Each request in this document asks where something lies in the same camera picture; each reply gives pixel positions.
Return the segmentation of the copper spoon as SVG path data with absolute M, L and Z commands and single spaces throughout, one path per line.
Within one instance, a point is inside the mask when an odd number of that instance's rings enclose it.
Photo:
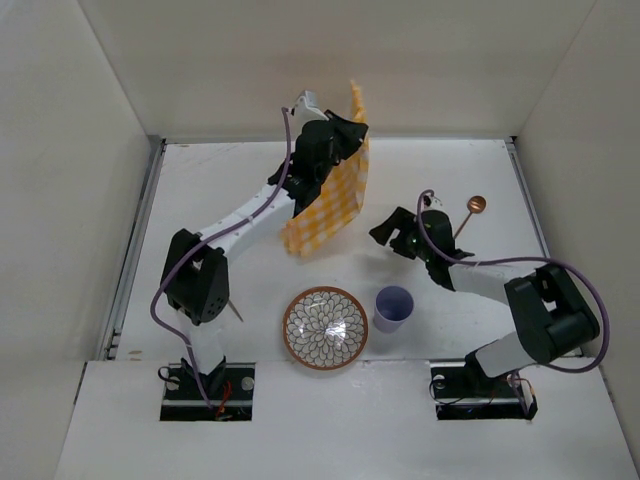
M 453 234 L 454 239 L 456 239 L 460 235 L 472 216 L 481 214 L 486 209 L 487 201 L 481 195 L 474 195 L 467 201 L 466 206 L 468 213 Z

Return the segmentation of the yellow checkered cloth napkin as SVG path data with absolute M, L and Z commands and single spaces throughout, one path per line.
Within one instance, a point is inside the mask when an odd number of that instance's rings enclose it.
M 356 84 L 351 85 L 351 116 L 347 120 L 368 124 L 361 90 Z M 296 119 L 295 123 L 300 134 L 305 123 Z M 367 133 L 364 144 L 358 150 L 346 150 L 346 159 L 333 167 L 320 195 L 305 210 L 294 208 L 293 218 L 281 231 L 284 246 L 290 254 L 310 255 L 360 213 L 368 169 Z

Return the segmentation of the lavender plastic cup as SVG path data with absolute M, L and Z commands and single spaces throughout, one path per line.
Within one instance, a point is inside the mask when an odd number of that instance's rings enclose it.
M 414 299 L 409 291 L 400 286 L 381 289 L 375 299 L 374 326 L 382 333 L 391 334 L 411 316 Z

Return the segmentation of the floral patterned ceramic plate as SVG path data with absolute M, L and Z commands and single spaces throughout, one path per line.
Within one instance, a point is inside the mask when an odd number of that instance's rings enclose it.
M 284 346 L 301 365 L 332 371 L 354 362 L 368 340 L 361 303 L 343 289 L 318 286 L 298 294 L 282 319 Z

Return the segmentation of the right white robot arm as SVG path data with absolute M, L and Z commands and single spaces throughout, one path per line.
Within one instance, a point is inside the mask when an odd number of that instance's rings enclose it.
M 598 300 L 600 312 L 593 313 L 574 283 L 582 275 L 570 265 L 537 258 L 538 268 L 522 275 L 512 258 L 482 261 L 457 248 L 449 217 L 434 209 L 412 213 L 398 207 L 369 234 L 405 258 L 420 259 L 437 285 L 509 308 L 514 332 L 464 359 L 464 381 L 471 389 L 530 365 L 553 367 L 557 358 L 595 339 L 608 347 L 606 308 Z

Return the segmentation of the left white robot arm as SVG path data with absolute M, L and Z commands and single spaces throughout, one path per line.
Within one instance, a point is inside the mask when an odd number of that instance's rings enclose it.
M 226 358 L 214 344 L 213 322 L 229 302 L 230 264 L 261 237 L 308 210 L 329 174 L 360 150 L 368 130 L 363 121 L 325 111 L 307 121 L 297 137 L 286 138 L 283 162 L 243 206 L 199 232 L 181 229 L 173 235 L 150 313 L 184 342 L 182 368 L 198 385 L 209 387 L 225 368 Z M 181 314 L 181 326 L 159 318 L 160 299 Z

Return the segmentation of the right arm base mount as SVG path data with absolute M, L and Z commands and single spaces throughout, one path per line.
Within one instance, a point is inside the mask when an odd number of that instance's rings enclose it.
M 438 420 L 532 421 L 538 401 L 519 373 L 475 380 L 463 362 L 430 364 L 429 394 Z

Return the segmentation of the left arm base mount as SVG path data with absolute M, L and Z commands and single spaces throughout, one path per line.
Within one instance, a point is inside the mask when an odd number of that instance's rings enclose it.
M 202 380 L 204 399 L 188 365 L 158 369 L 164 383 L 160 420 L 166 422 L 248 422 L 253 415 L 255 363 L 227 363 Z

